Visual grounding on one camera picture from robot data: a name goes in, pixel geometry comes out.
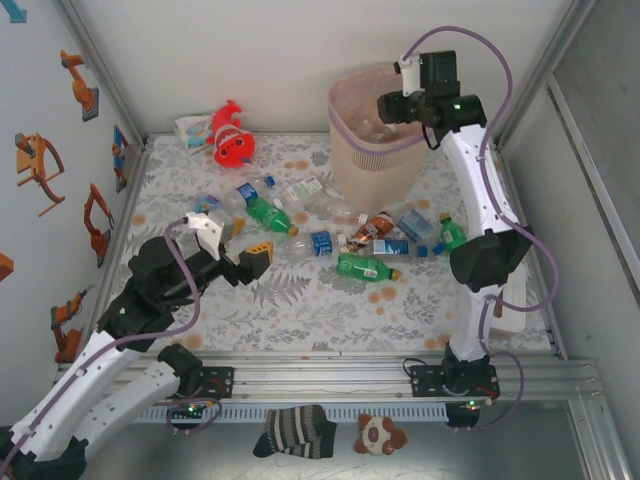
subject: brown plush toy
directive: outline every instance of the brown plush toy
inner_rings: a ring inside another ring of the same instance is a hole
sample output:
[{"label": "brown plush toy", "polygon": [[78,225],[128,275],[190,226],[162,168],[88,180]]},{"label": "brown plush toy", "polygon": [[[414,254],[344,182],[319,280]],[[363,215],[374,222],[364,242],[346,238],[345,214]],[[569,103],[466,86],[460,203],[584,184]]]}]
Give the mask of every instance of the brown plush toy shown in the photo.
[{"label": "brown plush toy", "polygon": [[361,413],[358,417],[361,438],[356,442],[356,452],[371,455],[391,455],[407,443],[407,435],[393,426],[389,417],[372,417]]}]

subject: patterned floor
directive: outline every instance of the patterned floor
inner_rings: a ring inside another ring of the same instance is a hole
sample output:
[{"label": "patterned floor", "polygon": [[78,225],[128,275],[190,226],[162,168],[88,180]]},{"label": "patterned floor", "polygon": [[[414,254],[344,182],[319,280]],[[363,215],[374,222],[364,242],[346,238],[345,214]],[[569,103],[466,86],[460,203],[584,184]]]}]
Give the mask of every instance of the patterned floor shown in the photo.
[{"label": "patterned floor", "polygon": [[[192,209],[198,193],[213,195],[237,186],[243,175],[269,172],[280,183],[310,174],[330,175],[327,135],[260,135],[256,163],[247,170],[223,170],[207,152],[189,156],[172,136],[156,137],[135,206],[120,265],[112,289],[114,297],[124,287],[132,254],[146,240],[161,235],[164,227]],[[430,153],[420,177],[407,197],[430,220],[447,211],[466,222],[464,204],[449,162],[440,152]],[[311,206],[289,212],[305,231],[328,229],[347,234],[357,227],[342,219],[318,216]],[[176,233],[183,254],[195,252],[193,234]],[[229,245],[232,254],[249,245],[271,239],[248,219],[244,231]],[[223,279],[202,297],[197,325],[180,341],[194,350],[326,350],[407,351],[441,349],[456,319],[455,280],[446,257],[414,259],[399,268],[399,282],[367,284],[335,273],[335,256],[288,263],[278,258],[258,282],[233,288]],[[529,304],[537,303],[528,289]],[[191,314],[183,308],[175,314],[184,324]],[[526,329],[511,339],[492,336],[493,346],[515,350],[549,351],[540,314],[527,316]],[[160,349],[169,340],[157,341]]]}]

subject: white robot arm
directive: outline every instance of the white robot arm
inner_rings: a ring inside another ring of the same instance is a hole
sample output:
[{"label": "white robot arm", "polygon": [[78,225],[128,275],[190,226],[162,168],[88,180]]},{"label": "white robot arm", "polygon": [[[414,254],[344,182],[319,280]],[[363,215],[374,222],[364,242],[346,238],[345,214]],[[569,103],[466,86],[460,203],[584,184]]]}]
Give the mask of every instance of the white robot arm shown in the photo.
[{"label": "white robot arm", "polygon": [[[450,257],[459,283],[458,314],[442,364],[447,391],[464,394],[489,372],[481,340],[487,338],[491,322],[485,319],[480,335],[483,308],[500,294],[531,243],[507,223],[518,220],[504,195],[490,149],[480,152],[487,120],[477,96],[460,96],[455,52],[402,57],[394,66],[402,74],[403,89],[378,99],[381,120],[422,123],[429,147],[441,147],[453,165],[467,208],[468,241]],[[433,130],[435,146],[425,127]]]},{"label": "white robot arm", "polygon": [[[196,230],[201,247],[184,260],[200,294],[219,276],[233,286],[246,285],[271,264],[270,242],[242,252],[238,265],[225,255],[221,242],[230,239],[228,220],[219,212],[189,213],[183,220]],[[80,478],[87,459],[146,408],[199,388],[202,362],[177,344],[163,349],[137,380],[103,400],[114,380],[163,336],[173,323],[171,312],[190,302],[191,290],[163,237],[145,242],[129,268],[132,277],[124,291],[111,302],[69,370],[24,418],[0,428],[0,478],[7,466],[17,480]],[[141,333],[157,335],[123,340]],[[117,340],[120,345],[112,346]]]}]

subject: beige plastic basket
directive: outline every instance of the beige plastic basket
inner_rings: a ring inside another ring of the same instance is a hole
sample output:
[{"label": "beige plastic basket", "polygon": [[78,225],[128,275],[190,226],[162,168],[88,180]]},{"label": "beige plastic basket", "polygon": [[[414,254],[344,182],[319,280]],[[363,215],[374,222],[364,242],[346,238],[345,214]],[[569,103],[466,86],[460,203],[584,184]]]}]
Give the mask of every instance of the beige plastic basket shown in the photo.
[{"label": "beige plastic basket", "polygon": [[348,127],[366,118],[381,130],[378,98],[396,90],[402,90],[402,78],[385,65],[344,78],[329,91],[333,178],[342,195],[366,212],[402,200],[426,158],[419,123],[397,125],[395,139],[383,144],[366,142]]}]

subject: knitted sock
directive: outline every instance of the knitted sock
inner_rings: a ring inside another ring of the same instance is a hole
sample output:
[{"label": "knitted sock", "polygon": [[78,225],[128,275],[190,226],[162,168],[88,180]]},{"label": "knitted sock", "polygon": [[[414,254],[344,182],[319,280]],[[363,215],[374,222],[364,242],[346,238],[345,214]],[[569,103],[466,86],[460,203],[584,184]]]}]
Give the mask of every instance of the knitted sock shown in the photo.
[{"label": "knitted sock", "polygon": [[335,423],[327,420],[318,438],[303,445],[285,448],[282,453],[314,460],[331,458],[333,457],[333,440],[336,436],[336,426]]},{"label": "knitted sock", "polygon": [[327,422],[320,405],[269,410],[264,431],[253,454],[264,458],[285,449],[311,443],[320,437],[327,423],[331,422]]}]

